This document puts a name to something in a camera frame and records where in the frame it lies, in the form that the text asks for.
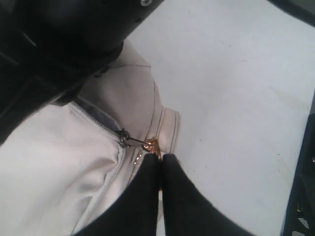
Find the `cream leather bag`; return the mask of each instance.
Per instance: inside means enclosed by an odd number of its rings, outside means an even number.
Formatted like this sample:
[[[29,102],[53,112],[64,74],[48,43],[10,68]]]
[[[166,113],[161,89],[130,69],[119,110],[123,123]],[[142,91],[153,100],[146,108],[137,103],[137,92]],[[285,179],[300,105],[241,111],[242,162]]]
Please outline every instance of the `cream leather bag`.
[[[119,131],[156,137],[174,152],[180,115],[162,106],[150,65],[129,42],[76,101],[49,105],[0,147],[0,235],[69,236],[104,213],[137,173],[145,151]]]

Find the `white surface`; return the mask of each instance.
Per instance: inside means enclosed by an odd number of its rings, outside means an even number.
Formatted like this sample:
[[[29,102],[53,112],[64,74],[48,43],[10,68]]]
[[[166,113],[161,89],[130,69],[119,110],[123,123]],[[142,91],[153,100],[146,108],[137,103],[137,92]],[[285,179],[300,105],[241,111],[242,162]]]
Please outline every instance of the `white surface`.
[[[281,231],[314,94],[314,38],[265,0],[167,0],[130,38],[164,104],[182,113],[188,176],[258,236]]]

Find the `white floor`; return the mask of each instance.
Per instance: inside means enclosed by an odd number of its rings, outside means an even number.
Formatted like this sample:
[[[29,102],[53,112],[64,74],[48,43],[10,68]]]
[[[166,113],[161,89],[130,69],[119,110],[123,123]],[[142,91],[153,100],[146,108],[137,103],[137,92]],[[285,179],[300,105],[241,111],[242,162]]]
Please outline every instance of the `white floor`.
[[[130,37],[164,104],[182,113],[188,176],[257,236],[281,232],[314,94],[314,38],[266,0],[166,0]]]

